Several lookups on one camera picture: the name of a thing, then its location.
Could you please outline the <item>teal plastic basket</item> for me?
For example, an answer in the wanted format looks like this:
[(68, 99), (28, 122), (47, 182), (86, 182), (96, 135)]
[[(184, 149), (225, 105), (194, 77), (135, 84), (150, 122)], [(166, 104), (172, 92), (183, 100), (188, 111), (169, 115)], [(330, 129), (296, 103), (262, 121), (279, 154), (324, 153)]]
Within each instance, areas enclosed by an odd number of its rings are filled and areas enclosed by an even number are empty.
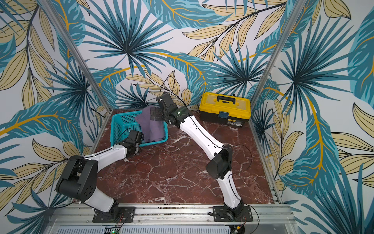
[[(142, 111), (132, 111), (113, 115), (110, 135), (111, 146), (114, 146), (116, 143), (119, 143), (121, 140), (127, 138), (131, 130), (143, 132), (140, 124), (138, 124), (135, 120), (135, 117), (141, 113)], [(164, 136), (161, 140), (148, 143), (143, 140), (139, 146), (146, 147), (165, 143), (168, 140), (168, 126), (165, 122), (163, 122), (163, 128)]]

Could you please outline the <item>purple long pants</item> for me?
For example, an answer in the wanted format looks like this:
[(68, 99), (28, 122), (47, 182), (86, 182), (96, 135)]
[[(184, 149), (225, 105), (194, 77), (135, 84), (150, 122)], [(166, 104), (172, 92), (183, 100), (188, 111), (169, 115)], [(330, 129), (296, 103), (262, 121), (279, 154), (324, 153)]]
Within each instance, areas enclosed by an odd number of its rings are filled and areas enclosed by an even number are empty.
[(142, 113), (135, 117), (135, 121), (140, 125), (144, 135), (144, 142), (156, 142), (165, 138), (164, 125), (161, 121), (151, 120), (151, 110), (154, 107), (148, 106)]

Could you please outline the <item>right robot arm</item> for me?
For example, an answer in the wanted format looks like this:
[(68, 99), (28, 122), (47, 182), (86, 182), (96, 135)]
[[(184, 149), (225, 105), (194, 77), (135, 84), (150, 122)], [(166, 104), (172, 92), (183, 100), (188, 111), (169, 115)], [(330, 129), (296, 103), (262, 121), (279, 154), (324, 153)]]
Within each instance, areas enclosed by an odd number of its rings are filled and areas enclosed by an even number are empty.
[(224, 206), (232, 216), (238, 216), (244, 208), (244, 202), (234, 184), (232, 174), (233, 146), (215, 139), (196, 119), (186, 106), (178, 107), (168, 92), (156, 98), (159, 115), (156, 120), (163, 120), (174, 125), (190, 136), (207, 155), (210, 162), (206, 165), (208, 174), (217, 180), (224, 197)]

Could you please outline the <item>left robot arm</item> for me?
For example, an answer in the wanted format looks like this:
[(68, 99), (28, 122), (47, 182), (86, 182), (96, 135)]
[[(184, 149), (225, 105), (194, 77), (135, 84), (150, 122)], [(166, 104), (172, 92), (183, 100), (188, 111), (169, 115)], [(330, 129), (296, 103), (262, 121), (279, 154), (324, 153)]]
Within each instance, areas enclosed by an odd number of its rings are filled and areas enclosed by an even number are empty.
[(136, 155), (142, 138), (142, 132), (131, 130), (126, 139), (108, 149), (87, 156), (72, 157), (56, 184), (56, 191), (98, 211), (111, 212), (116, 208), (115, 200), (97, 188), (97, 174), (117, 161)]

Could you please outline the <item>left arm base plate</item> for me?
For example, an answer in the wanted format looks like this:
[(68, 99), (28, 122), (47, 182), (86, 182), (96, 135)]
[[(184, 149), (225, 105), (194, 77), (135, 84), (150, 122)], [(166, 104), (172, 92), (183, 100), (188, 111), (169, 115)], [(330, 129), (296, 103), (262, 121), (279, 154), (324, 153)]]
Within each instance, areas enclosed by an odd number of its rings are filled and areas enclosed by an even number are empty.
[(135, 207), (115, 207), (109, 212), (94, 209), (93, 223), (132, 223)]

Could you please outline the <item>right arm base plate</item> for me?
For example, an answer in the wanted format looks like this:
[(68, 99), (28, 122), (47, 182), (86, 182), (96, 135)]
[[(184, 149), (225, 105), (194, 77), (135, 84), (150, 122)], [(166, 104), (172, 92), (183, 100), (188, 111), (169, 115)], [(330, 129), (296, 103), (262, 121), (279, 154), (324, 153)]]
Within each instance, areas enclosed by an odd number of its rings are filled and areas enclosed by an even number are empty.
[(252, 222), (253, 215), (249, 206), (244, 206), (238, 213), (232, 211), (227, 206), (213, 206), (212, 212), (208, 213), (213, 216), (215, 222)]

